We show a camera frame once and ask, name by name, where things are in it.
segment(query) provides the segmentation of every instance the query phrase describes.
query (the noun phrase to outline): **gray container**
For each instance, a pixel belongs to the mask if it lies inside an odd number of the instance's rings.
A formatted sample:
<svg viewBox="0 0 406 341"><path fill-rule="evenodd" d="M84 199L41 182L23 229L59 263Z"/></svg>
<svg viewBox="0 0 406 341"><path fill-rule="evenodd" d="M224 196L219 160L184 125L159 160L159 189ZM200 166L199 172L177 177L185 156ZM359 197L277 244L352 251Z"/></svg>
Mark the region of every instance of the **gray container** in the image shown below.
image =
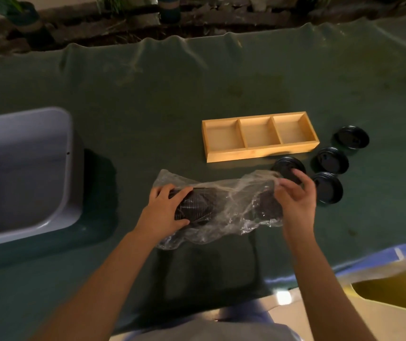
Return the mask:
<svg viewBox="0 0 406 341"><path fill-rule="evenodd" d="M83 155L72 118L61 108L0 115L0 243L78 220Z"/></svg>

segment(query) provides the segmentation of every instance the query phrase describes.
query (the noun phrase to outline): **tarp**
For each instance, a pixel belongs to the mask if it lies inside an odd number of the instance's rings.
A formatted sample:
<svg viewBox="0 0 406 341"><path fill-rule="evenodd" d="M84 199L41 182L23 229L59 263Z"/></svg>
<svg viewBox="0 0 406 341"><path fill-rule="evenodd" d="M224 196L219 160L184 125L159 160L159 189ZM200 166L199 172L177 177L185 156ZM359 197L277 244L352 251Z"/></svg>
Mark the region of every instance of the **tarp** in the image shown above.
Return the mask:
<svg viewBox="0 0 406 341"><path fill-rule="evenodd" d="M364 128L342 200L318 207L318 243L337 271L406 244L406 18L0 57L0 114L49 105L91 150L85 209L68 229L0 245L0 339L24 340L75 292L134 228L160 169L205 182L271 167L207 164L201 120L305 110L317 149ZM310 171L314 154L296 157ZM154 250L116 329L295 286L280 228Z"/></svg>

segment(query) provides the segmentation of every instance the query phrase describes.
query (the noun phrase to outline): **plastic bag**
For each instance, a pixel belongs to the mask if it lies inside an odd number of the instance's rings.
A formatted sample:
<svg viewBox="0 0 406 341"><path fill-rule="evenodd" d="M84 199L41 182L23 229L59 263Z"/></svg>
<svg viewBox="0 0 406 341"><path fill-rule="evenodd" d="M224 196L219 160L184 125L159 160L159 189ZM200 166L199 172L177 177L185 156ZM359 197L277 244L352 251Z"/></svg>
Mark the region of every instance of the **plastic bag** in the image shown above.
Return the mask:
<svg viewBox="0 0 406 341"><path fill-rule="evenodd" d="M281 226L282 208L274 198L275 171L257 170L240 179L198 183L167 170L161 170L154 186L172 183L174 196L185 186L193 186L179 204L175 219L189 219L190 224L157 245L163 250L177 248L183 241L205 244L223 235L243 235L260 225Z"/></svg>

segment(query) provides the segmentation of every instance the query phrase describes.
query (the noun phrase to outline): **wooden tray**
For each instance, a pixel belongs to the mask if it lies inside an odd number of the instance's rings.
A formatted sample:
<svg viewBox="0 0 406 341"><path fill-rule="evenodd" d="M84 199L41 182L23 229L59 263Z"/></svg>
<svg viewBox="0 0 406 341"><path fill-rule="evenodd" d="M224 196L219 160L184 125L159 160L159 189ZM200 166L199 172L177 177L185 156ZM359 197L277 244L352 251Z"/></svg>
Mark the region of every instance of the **wooden tray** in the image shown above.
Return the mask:
<svg viewBox="0 0 406 341"><path fill-rule="evenodd" d="M307 112L205 120L208 163L309 152L320 141Z"/></svg>

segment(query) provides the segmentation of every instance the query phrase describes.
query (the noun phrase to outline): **black plastic lid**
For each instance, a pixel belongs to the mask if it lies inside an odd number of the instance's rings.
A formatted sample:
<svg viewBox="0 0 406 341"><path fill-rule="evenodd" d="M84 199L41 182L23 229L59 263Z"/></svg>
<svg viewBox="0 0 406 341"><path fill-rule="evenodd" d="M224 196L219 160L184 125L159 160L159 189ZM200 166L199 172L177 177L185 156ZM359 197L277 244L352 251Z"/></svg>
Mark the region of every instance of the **black plastic lid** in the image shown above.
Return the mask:
<svg viewBox="0 0 406 341"><path fill-rule="evenodd" d="M306 173L306 167L301 161L289 156L281 157L271 168L272 171L279 172L284 178L289 179L296 184L301 184L301 180L291 172L291 169L298 169Z"/></svg>
<svg viewBox="0 0 406 341"><path fill-rule="evenodd" d="M319 172L312 177L317 187L317 199L320 202L333 204L342 199L343 186L336 175L329 172Z"/></svg>
<svg viewBox="0 0 406 341"><path fill-rule="evenodd" d="M318 171L327 171L337 175L345 173L350 166L345 153L335 147L321 149L315 159L318 164Z"/></svg>
<svg viewBox="0 0 406 341"><path fill-rule="evenodd" d="M334 134L337 142L350 149L366 148L370 143L369 135L359 127L345 126Z"/></svg>

